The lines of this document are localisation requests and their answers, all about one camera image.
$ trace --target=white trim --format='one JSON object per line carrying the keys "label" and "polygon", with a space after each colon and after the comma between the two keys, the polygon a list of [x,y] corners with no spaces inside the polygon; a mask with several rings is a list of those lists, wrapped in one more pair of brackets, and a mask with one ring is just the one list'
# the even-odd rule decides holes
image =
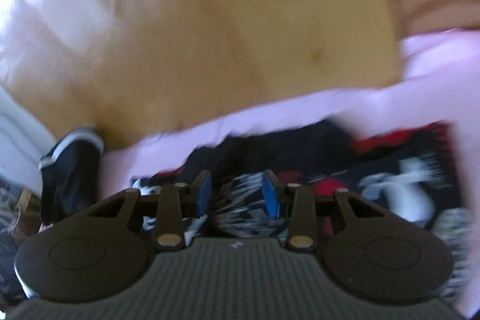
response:
{"label": "white trim", "polygon": [[66,135],[63,140],[55,147],[51,156],[46,156],[41,159],[40,163],[38,164],[38,168],[41,170],[42,168],[54,164],[60,154],[65,151],[65,149],[71,143],[79,140],[88,141],[89,143],[93,144],[100,151],[100,153],[103,153],[104,143],[102,138],[100,138],[97,133],[92,132],[90,129],[79,128]]}

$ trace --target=pink fabric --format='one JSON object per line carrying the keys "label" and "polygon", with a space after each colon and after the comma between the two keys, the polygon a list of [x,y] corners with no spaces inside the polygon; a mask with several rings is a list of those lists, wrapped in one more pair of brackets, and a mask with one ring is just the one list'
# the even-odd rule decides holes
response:
{"label": "pink fabric", "polygon": [[480,31],[448,31],[402,41],[404,81],[382,90],[331,90],[233,113],[193,129],[144,139],[104,155],[102,197],[128,187],[132,176],[178,168],[198,146],[233,134],[301,127],[336,115],[360,137],[433,121],[453,122],[458,166],[475,218],[472,282],[457,308],[471,317],[480,307]]}

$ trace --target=pink bed sheet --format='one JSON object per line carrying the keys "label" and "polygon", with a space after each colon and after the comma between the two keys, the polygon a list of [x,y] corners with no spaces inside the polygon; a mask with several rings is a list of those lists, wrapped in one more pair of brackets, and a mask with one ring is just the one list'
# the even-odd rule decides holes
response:
{"label": "pink bed sheet", "polygon": [[467,318],[480,307],[480,31],[447,31],[402,41],[404,80],[381,90],[330,90],[256,106],[186,131],[152,136],[106,153],[101,196],[128,187],[132,176],[181,166],[198,146],[228,134],[262,134],[337,116],[359,138],[433,121],[454,124],[458,168],[474,216],[472,278],[457,303]]}

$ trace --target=ribbed gray surface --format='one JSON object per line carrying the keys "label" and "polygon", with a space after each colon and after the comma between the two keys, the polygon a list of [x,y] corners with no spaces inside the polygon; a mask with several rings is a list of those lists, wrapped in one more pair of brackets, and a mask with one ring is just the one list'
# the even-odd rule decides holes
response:
{"label": "ribbed gray surface", "polygon": [[140,281],[105,300],[55,304],[32,299],[11,320],[459,320],[439,300],[388,307],[343,292],[316,260],[276,239],[196,239],[158,255]]}

